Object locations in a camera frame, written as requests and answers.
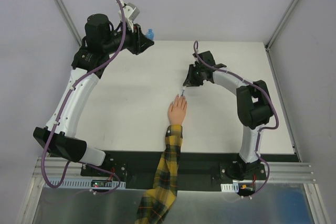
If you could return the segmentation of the mannequin hand with nails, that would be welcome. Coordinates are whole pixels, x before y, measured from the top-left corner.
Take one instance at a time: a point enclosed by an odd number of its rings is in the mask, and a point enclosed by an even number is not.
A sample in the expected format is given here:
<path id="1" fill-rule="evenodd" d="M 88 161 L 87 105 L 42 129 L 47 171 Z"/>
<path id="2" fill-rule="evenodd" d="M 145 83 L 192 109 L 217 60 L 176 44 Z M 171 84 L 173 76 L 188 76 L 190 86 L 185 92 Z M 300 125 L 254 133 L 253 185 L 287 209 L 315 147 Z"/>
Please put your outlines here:
<path id="1" fill-rule="evenodd" d="M 187 110 L 186 98 L 183 95 L 177 95 L 168 109 L 168 120 L 171 125 L 182 125 Z"/>

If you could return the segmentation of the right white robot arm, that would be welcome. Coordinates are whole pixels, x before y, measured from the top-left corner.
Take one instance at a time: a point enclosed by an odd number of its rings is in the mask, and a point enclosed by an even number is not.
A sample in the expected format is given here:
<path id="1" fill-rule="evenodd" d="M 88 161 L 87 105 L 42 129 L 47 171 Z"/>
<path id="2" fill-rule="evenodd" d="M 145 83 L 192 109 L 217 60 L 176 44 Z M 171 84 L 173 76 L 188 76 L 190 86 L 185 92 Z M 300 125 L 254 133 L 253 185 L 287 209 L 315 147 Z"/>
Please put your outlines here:
<path id="1" fill-rule="evenodd" d="M 185 87 L 199 87 L 204 81 L 221 86 L 236 96 L 237 115 L 243 125 L 242 145 L 237 160 L 225 169 L 226 176 L 235 180 L 250 178 L 260 169 L 259 146 L 262 132 L 271 117 L 279 120 L 270 99 L 265 81 L 250 82 L 231 72 L 226 65 L 216 64 L 210 51 L 194 52 L 195 62 L 189 65 Z"/>

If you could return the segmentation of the yellow plaid sleeve forearm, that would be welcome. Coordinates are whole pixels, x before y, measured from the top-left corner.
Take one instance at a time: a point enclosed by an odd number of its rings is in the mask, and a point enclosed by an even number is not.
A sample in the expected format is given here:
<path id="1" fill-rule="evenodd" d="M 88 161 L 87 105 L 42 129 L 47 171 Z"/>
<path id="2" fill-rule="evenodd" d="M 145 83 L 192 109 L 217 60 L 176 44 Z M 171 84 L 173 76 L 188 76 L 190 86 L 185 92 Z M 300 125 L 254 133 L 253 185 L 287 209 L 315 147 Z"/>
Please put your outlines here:
<path id="1" fill-rule="evenodd" d="M 163 223 L 177 199 L 177 177 L 183 143 L 183 128 L 170 125 L 165 135 L 165 150 L 161 154 L 153 186 L 143 194 L 135 223 Z"/>

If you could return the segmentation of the blue nail polish bottle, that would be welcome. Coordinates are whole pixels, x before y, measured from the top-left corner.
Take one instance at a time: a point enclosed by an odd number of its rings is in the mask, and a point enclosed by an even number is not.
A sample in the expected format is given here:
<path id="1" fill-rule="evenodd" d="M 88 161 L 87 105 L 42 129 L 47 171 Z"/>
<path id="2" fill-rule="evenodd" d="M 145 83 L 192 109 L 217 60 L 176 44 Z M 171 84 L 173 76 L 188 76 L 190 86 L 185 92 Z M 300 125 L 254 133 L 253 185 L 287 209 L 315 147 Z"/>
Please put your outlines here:
<path id="1" fill-rule="evenodd" d="M 150 40 L 154 40 L 154 32 L 153 29 L 148 29 L 147 33 L 146 33 L 146 38 L 150 39 Z"/>

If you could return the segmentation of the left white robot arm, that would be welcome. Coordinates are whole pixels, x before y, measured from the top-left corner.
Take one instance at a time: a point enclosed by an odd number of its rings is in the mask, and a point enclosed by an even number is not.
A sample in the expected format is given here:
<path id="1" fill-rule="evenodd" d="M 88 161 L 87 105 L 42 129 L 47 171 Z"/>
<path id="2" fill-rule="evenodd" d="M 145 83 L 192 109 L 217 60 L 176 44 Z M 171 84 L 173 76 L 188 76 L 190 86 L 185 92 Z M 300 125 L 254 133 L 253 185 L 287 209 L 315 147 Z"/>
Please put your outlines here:
<path id="1" fill-rule="evenodd" d="M 105 14 L 93 14 L 85 24 L 86 35 L 71 64 L 69 82 L 53 116 L 44 128 L 36 127 L 34 139 L 47 152 L 75 163 L 92 164 L 99 176 L 110 173 L 106 153 L 75 138 L 78 122 L 90 93 L 101 79 L 110 55 L 118 48 L 138 55 L 154 45 L 134 23 L 135 15 L 114 28 Z"/>

